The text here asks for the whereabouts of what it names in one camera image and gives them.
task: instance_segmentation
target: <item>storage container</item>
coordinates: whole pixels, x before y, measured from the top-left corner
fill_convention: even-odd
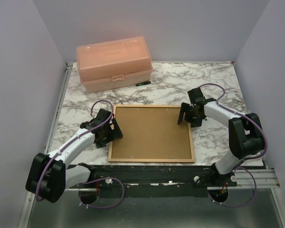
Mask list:
[[[90,93],[149,81],[153,71],[143,37],[80,46],[76,54],[80,82]]]

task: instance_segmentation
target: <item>brown panel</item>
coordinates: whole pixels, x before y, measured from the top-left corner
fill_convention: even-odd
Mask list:
[[[116,105],[123,139],[110,144],[110,162],[195,162],[191,128],[177,125],[179,106]]]

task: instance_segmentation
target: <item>wooden frame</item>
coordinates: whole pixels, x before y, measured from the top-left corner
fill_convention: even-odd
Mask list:
[[[180,108],[179,105],[143,105],[143,104],[116,104],[114,105],[114,114],[116,114],[116,109],[118,107],[131,107],[131,108]],[[135,158],[112,158],[112,151],[113,151],[113,142],[110,142],[109,146],[109,155],[108,161],[109,162],[166,162],[166,163],[176,163],[176,162],[195,162],[195,154],[194,154],[194,147],[193,147],[193,138],[192,138],[192,131],[190,123],[187,123],[188,127],[188,134],[189,134],[189,142],[190,142],[190,152],[191,152],[191,159],[135,159]]]

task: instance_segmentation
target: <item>wire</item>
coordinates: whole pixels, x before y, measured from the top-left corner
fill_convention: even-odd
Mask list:
[[[260,155],[257,155],[257,156],[254,156],[254,157],[244,158],[244,161],[263,157],[266,154],[267,150],[268,150],[268,140],[267,140],[267,137],[266,137],[264,131],[262,130],[262,128],[259,125],[257,125],[256,122],[254,122],[252,119],[248,118],[244,114],[239,113],[237,111],[234,111],[234,110],[232,110],[232,109],[230,109],[228,107],[225,107],[225,106],[223,106],[223,105],[221,105],[219,103],[219,100],[226,94],[226,90],[222,86],[220,86],[218,84],[215,84],[215,83],[205,83],[205,84],[200,85],[199,88],[201,88],[203,86],[212,86],[212,85],[213,86],[217,86],[217,87],[219,87],[219,88],[221,88],[223,90],[223,94],[221,96],[219,96],[218,99],[217,99],[217,105],[219,107],[225,109],[226,111],[231,112],[231,113],[236,114],[236,115],[239,115],[239,116],[245,118],[246,120],[248,120],[249,122],[251,122],[261,132],[261,134],[263,136],[263,139],[264,139],[264,150],[263,150],[263,152]]]
[[[218,205],[221,205],[221,206],[224,206],[224,207],[228,207],[228,208],[240,208],[240,207],[244,207],[244,206],[247,206],[248,204],[252,203],[255,198],[256,198],[256,193],[257,193],[257,182],[256,182],[256,179],[253,177],[252,173],[249,172],[247,169],[245,169],[244,167],[237,167],[234,169],[234,173],[237,171],[237,170],[245,170],[252,178],[253,180],[253,183],[255,185],[255,190],[254,190],[254,193],[253,193],[253,196],[251,197],[250,200],[248,200],[246,203],[243,203],[243,204],[239,204],[239,205],[230,205],[230,204],[225,204],[225,203],[219,203],[217,201],[215,201],[211,195],[208,193],[208,196],[209,198],[212,200],[213,203],[216,203]]]
[[[106,100],[99,100],[99,101],[96,101],[96,102],[92,105],[92,107],[91,107],[91,113],[93,113],[93,108],[94,108],[95,105],[96,105],[97,103],[99,103],[99,102],[106,102],[106,103],[108,103],[108,104],[111,106],[111,114],[110,114],[110,115],[108,116],[108,118],[107,118],[105,121],[103,121],[101,124],[97,125],[96,127],[91,128],[91,129],[88,130],[88,131],[85,131],[85,132],[81,133],[79,136],[77,136],[77,137],[73,138],[72,140],[70,140],[66,145],[64,145],[64,146],[60,149],[60,151],[59,151],[58,153],[56,153],[56,154],[48,161],[47,165],[45,166],[45,168],[43,169],[43,171],[42,171],[42,173],[41,173],[41,176],[40,176],[40,178],[39,178],[39,181],[38,181],[38,184],[37,184],[37,187],[36,187],[35,200],[36,200],[37,202],[41,202],[41,201],[43,200],[43,198],[39,198],[40,186],[41,186],[42,180],[43,180],[43,178],[44,178],[44,176],[45,176],[45,174],[46,174],[46,171],[47,171],[48,168],[50,167],[50,165],[51,165],[51,163],[53,162],[53,160],[54,160],[56,157],[60,156],[61,153],[62,153],[67,147],[69,147],[73,142],[75,142],[77,139],[79,139],[79,138],[81,138],[82,136],[84,136],[84,135],[86,135],[86,134],[88,134],[88,133],[94,131],[95,129],[97,129],[97,128],[101,127],[101,126],[103,126],[106,122],[108,122],[108,121],[111,120],[111,118],[112,118],[112,116],[113,116],[114,108],[113,108],[113,104],[112,104],[111,102],[109,102],[109,101],[106,101]]]
[[[93,205],[89,205],[89,204],[84,204],[84,203],[81,201],[81,195],[79,195],[79,196],[78,196],[79,201],[80,201],[80,204],[79,204],[79,205],[84,205],[84,206],[86,206],[86,208],[110,209],[110,208],[113,208],[113,207],[117,206],[118,204],[120,204],[120,203],[123,201],[123,199],[124,199],[124,185],[123,185],[123,183],[122,183],[120,180],[118,180],[117,178],[114,178],[114,177],[104,177],[104,178],[99,178],[99,179],[92,180],[92,181],[89,181],[89,182],[86,182],[86,183],[82,183],[82,184],[92,184],[92,183],[95,183],[95,182],[98,182],[98,181],[104,181],[104,180],[106,180],[106,179],[115,180],[115,181],[117,181],[117,182],[120,184],[120,186],[122,187],[122,191],[123,191],[123,192],[122,192],[122,196],[120,197],[120,199],[118,200],[117,203],[115,203],[115,204],[113,204],[113,205],[111,205],[111,206],[104,206],[104,207],[93,206]]]

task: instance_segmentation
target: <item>marble tabletop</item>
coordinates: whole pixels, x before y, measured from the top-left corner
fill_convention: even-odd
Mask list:
[[[90,108],[100,99],[113,104],[180,105],[189,103],[187,91],[204,83],[217,83],[226,89],[222,104],[246,112],[244,99],[231,63],[160,63],[153,62],[151,84],[138,87],[124,87],[96,93],[88,93],[80,84],[77,64],[74,63],[61,107],[51,150],[61,146],[73,136],[82,122],[90,121]],[[217,98],[221,90],[214,86],[202,89],[206,98]],[[99,104],[99,108],[109,108]],[[97,149],[94,145],[83,151],[72,164],[84,162],[94,165],[211,165],[228,151],[228,130],[213,119],[203,121],[199,128],[192,129],[195,163],[117,163],[108,162],[108,147]],[[262,160],[249,160],[243,165],[262,166]]]

